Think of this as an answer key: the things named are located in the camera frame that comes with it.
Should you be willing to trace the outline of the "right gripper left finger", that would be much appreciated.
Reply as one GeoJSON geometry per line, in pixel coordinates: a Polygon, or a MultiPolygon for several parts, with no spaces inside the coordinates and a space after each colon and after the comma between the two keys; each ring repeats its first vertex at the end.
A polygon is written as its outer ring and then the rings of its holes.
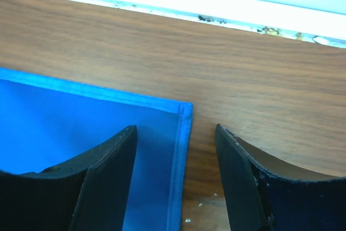
{"type": "Polygon", "coordinates": [[[1,172],[1,230],[121,230],[137,128],[39,173],[1,172]]]}

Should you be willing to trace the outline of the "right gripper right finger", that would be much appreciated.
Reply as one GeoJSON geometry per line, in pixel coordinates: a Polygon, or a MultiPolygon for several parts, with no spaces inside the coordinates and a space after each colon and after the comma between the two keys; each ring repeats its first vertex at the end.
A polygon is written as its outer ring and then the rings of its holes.
{"type": "Polygon", "coordinates": [[[287,163],[218,124],[231,230],[345,230],[345,178],[287,163]]]}

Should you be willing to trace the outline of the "blue cloth napkin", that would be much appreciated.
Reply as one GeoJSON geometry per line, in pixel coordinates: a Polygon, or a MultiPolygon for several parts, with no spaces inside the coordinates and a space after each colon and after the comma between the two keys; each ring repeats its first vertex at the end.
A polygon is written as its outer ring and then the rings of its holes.
{"type": "Polygon", "coordinates": [[[1,170],[66,161],[135,125],[124,230],[179,230],[191,103],[1,69],[1,170]]]}

